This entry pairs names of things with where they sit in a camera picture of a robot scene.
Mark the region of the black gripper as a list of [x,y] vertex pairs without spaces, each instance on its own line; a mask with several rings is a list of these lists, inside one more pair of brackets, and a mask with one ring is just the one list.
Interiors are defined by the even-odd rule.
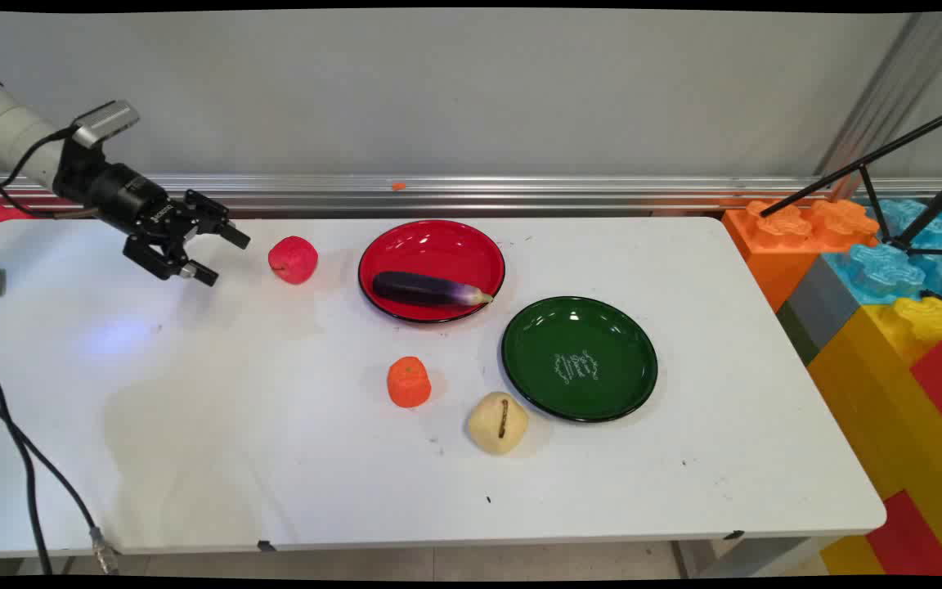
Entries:
[[126,164],[109,163],[99,146],[64,146],[55,194],[94,209],[98,219],[124,232],[123,256],[162,281],[179,277],[212,287],[219,273],[154,246],[171,249],[204,234],[218,235],[240,250],[250,243],[250,236],[231,220],[227,206],[194,190],[184,194],[184,206]]

